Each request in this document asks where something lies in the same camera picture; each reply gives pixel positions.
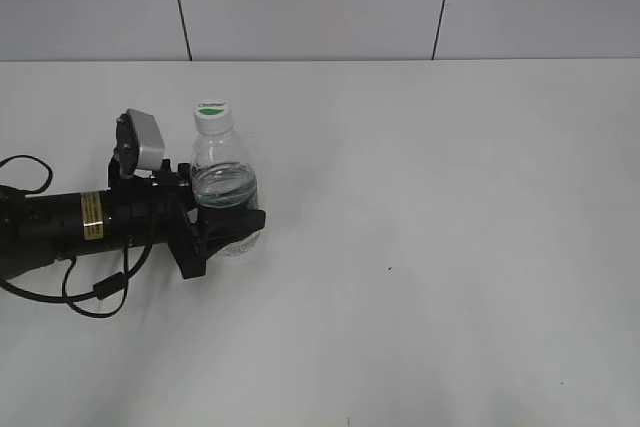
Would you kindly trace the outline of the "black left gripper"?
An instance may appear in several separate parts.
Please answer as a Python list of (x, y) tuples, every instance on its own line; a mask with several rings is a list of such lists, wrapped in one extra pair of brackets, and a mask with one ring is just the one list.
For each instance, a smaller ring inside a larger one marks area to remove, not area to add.
[(198, 208), (197, 228), (189, 212), (195, 208), (191, 165), (163, 160), (147, 177), (119, 176), (119, 164), (108, 164), (105, 192), (105, 238), (120, 246), (165, 244), (184, 279), (206, 274), (206, 260), (223, 248), (261, 231), (266, 212), (245, 207)]

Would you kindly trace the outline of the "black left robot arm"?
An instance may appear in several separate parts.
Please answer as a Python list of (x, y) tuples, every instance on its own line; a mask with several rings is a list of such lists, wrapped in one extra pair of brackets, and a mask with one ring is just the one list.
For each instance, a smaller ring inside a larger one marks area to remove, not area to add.
[(189, 166), (163, 160), (148, 177), (108, 166), (106, 190), (29, 195), (1, 190), (1, 276), (10, 280), (57, 260), (165, 244), (185, 279), (205, 275), (209, 258), (262, 230), (264, 211), (248, 202), (227, 208), (197, 205)]

